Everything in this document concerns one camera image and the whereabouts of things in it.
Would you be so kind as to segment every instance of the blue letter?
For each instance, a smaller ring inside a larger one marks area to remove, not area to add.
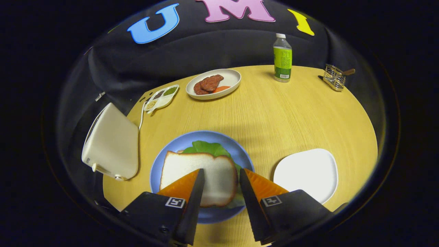
[[[178,4],[169,5],[168,7],[165,7],[155,13],[156,15],[162,14],[163,19],[165,19],[165,24],[157,30],[150,31],[148,29],[146,21],[149,19],[149,17],[145,17],[129,27],[127,31],[131,32],[134,42],[137,44],[148,43],[162,37],[174,29],[180,20],[177,10],[175,10],[175,7],[177,6]]]

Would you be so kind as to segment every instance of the blue plate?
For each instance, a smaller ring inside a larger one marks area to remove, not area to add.
[[[157,193],[160,188],[160,178],[162,177],[163,163],[165,162],[166,152],[177,152],[192,146],[194,141],[205,141],[221,144],[232,156],[233,161],[242,168],[254,171],[254,167],[247,152],[232,138],[213,131],[194,131],[177,137],[166,145],[154,160],[151,168],[151,190]],[[245,206],[236,208],[200,208],[198,213],[198,223],[212,224],[228,220],[239,214]]]

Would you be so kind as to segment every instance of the carrot slice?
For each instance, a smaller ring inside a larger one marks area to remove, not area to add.
[[[212,93],[221,92],[221,91],[226,90],[226,89],[228,89],[228,88],[229,88],[229,86],[221,86],[221,87],[217,87],[217,88],[215,88],[215,90],[214,90]]]

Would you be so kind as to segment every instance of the black cloth backdrop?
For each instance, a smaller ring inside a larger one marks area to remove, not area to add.
[[[127,29],[145,17],[150,17],[150,30],[160,28],[164,20],[155,12],[174,3],[179,3],[176,11],[180,18],[175,29],[152,42],[135,43]],[[212,69],[273,64],[276,33],[286,34],[293,48],[293,65],[324,69],[325,63],[329,63],[342,70],[356,69],[346,86],[366,110],[378,147],[382,145],[383,99],[379,82],[364,58],[305,13],[315,36],[296,28],[294,15],[287,11],[293,8],[271,0],[265,0],[263,5],[275,22],[251,20],[247,9],[242,19],[223,10],[230,15],[229,20],[208,23],[203,2],[165,1],[132,15],[107,33],[113,28],[109,27],[86,48],[60,92],[55,132],[61,160],[89,202],[98,197],[104,200],[102,183],[96,182],[101,181],[102,175],[94,174],[82,163],[81,151],[94,118],[109,102],[127,115],[140,96],[154,87]],[[106,94],[96,102],[101,92]]]

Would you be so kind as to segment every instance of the power cord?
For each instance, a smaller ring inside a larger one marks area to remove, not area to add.
[[[145,100],[145,102],[144,102],[143,105],[142,105],[142,111],[141,111],[141,113],[140,113],[139,131],[140,131],[140,128],[142,127],[142,123],[143,123],[143,113],[145,112],[144,109],[145,109],[145,104],[146,104],[147,102],[148,102],[148,101]]]

